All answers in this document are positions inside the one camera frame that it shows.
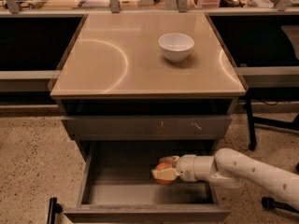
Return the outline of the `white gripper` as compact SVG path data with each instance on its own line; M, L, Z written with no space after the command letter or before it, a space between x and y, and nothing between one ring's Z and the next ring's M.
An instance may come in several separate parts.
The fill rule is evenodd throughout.
M195 158L195 155L161 157L159 163L167 163L171 166L177 166L177 170L168 167L164 169L153 169L151 172L155 179L163 181L174 181L179 177L185 182L196 182L197 178L194 171Z

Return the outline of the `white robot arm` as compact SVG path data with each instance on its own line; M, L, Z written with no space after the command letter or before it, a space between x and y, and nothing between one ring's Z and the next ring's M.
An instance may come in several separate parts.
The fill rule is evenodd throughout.
M206 181L226 189L240 188L248 180L279 198L277 202L263 197L264 208L299 212L298 174L256 161L230 148L221 148L213 156L163 157L151 173L161 184L180 178L185 182Z

